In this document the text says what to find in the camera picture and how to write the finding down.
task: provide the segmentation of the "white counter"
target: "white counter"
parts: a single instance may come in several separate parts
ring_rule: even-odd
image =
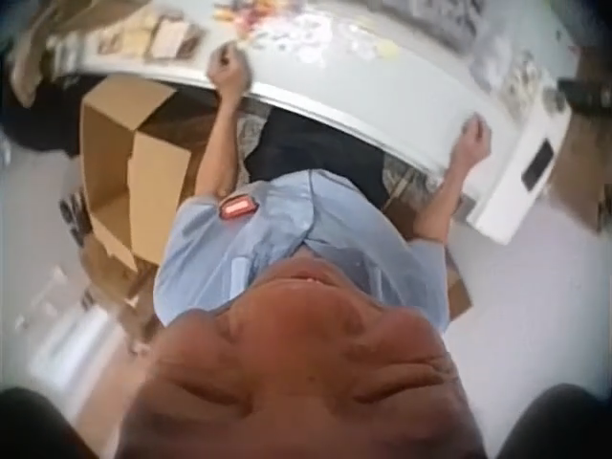
[[[211,0],[154,0],[154,3],[184,11],[207,30],[203,46],[190,65],[145,65],[98,55],[92,38],[86,43],[80,71],[133,73],[210,88],[205,76],[208,57],[217,46],[235,38],[233,26],[212,19]],[[561,135],[556,134],[560,137],[555,142],[558,145],[554,145],[557,151],[569,113],[561,123],[552,123],[542,117],[545,114],[541,110],[535,109],[525,126],[519,126],[497,100],[476,86],[465,61],[423,34],[355,5],[326,1],[317,3],[317,9],[331,11],[336,18],[366,20],[374,32],[399,47],[392,57],[368,60],[349,53],[345,44],[332,39],[314,63],[305,63],[295,53],[248,48],[253,71],[251,96],[333,125],[434,177],[440,177],[448,167],[450,149],[465,120],[479,113],[493,131],[492,155],[468,177],[464,191],[476,203],[469,221],[494,240],[508,242],[541,186],[527,199],[522,197],[515,203],[510,234],[507,229],[503,236],[496,234],[495,222],[492,226],[478,225],[480,214],[490,211],[488,202],[499,195],[498,184],[509,164],[516,158],[528,164],[550,128],[562,130]],[[510,188],[502,188],[502,194],[512,194],[513,187],[511,184]],[[509,202],[514,205],[512,197]]]

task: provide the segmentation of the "man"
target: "man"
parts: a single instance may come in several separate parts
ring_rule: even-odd
[[[167,327],[126,417],[119,457],[483,457],[439,333],[445,243],[490,131],[474,118],[406,243],[377,209],[379,150],[273,111],[237,191],[232,44],[211,57],[221,98],[156,279]]]

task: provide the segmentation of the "black object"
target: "black object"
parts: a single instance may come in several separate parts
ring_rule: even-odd
[[[539,179],[542,178],[542,174],[550,165],[554,157],[555,152],[553,151],[553,147],[548,141],[545,141],[535,155],[532,163],[529,164],[529,167],[527,167],[527,170],[523,173],[523,185],[527,188],[527,191],[534,189],[534,186],[536,186]]]
[[[21,459],[97,459],[51,402],[22,388],[0,393],[0,450]]]
[[[79,247],[83,247],[85,236],[92,231],[92,222],[85,206],[85,197],[79,190],[59,202],[59,213],[70,229]]]
[[[583,389],[556,386],[518,420],[497,459],[612,457],[612,410]]]
[[[612,82],[560,79],[557,87],[575,112],[612,117]]]
[[[82,76],[67,88],[43,79],[36,90],[33,106],[19,103],[10,84],[10,68],[2,72],[0,123],[9,138],[35,152],[63,150],[78,155],[78,121],[83,97],[102,76]]]
[[[301,170],[327,170],[348,179],[376,208],[389,199],[383,164],[379,148],[280,108],[271,111],[259,145],[245,160],[252,182]]]

